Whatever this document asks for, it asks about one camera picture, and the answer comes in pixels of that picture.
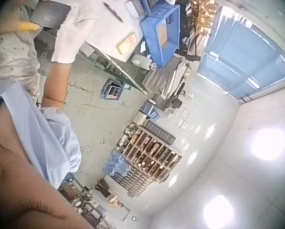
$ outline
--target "box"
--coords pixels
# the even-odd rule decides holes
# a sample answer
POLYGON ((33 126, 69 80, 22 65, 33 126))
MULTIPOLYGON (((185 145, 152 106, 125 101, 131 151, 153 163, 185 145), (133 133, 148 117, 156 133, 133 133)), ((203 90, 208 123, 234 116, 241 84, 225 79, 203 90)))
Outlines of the box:
POLYGON ((168 31, 167 31, 167 24, 165 21, 158 26, 158 37, 161 47, 162 48, 166 47, 168 44, 168 31))
POLYGON ((140 23, 151 59, 165 67, 179 47, 180 7, 163 4, 140 23))

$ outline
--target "white shirt sleeve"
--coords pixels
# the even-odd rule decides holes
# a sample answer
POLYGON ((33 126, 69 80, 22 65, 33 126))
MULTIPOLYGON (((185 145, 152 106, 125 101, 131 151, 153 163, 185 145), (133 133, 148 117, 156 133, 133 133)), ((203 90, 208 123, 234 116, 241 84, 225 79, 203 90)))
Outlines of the white shirt sleeve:
POLYGON ((76 134, 72 130, 69 118, 58 108, 44 107, 41 113, 47 120, 50 128, 63 147, 70 165, 71 173, 77 172, 80 164, 82 153, 76 134))

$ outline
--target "cracked floor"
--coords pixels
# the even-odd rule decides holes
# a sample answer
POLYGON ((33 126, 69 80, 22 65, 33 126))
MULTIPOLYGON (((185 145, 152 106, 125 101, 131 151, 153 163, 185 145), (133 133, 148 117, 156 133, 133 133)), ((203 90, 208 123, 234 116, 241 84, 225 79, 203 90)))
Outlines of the cracked floor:
MULTIPOLYGON (((48 69, 49 65, 43 64, 43 74, 48 69)), ((83 57, 78 56, 73 64, 64 111, 72 121, 83 154, 76 176, 87 186, 103 177, 102 168, 111 150, 146 100, 133 88, 124 90, 119 101, 104 100, 100 92, 108 78, 83 57)))

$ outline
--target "table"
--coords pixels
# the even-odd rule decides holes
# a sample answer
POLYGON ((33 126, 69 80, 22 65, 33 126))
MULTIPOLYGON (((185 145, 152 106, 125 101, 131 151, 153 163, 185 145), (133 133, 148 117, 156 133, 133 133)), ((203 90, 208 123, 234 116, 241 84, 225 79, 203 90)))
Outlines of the table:
MULTIPOLYGON (((54 1, 68 5, 71 5, 74 2, 74 0, 54 1)), ((28 7, 34 9, 37 2, 38 0, 29 1, 28 7)), ((109 64, 100 63, 94 56, 87 57, 82 52, 80 52, 80 55, 87 58, 90 63, 96 67, 137 88, 142 93, 148 94, 147 90, 142 85, 142 81, 148 71, 141 69, 130 62, 131 57, 135 53, 140 53, 139 44, 143 40, 143 34, 139 23, 144 16, 132 18, 125 6, 125 3, 128 2, 128 0, 105 0, 105 2, 121 16, 124 21, 124 23, 121 23, 103 5, 103 2, 104 0, 98 0, 98 7, 100 10, 99 19, 93 25, 92 32, 86 42, 94 48, 97 55, 103 57, 109 64), (133 47, 128 50, 128 53, 120 55, 117 51, 116 44, 130 32, 135 33, 138 47, 133 47), (121 74, 112 71, 112 68, 118 69, 121 74)), ((39 55, 45 52, 46 56, 50 58, 54 50, 55 34, 56 33, 53 31, 42 31, 39 34, 35 42, 36 50, 40 53, 39 55)))

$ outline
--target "blue plastic crate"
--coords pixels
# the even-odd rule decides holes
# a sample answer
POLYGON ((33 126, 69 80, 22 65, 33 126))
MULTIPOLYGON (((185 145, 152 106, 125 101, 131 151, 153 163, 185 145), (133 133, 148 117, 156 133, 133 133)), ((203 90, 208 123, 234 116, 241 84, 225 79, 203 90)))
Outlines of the blue plastic crate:
POLYGON ((166 66, 179 47, 180 9, 179 5, 171 6, 164 3, 154 14, 147 16, 140 23, 146 39, 151 58, 159 66, 166 66), (168 42, 161 46, 158 28, 166 24, 168 42))

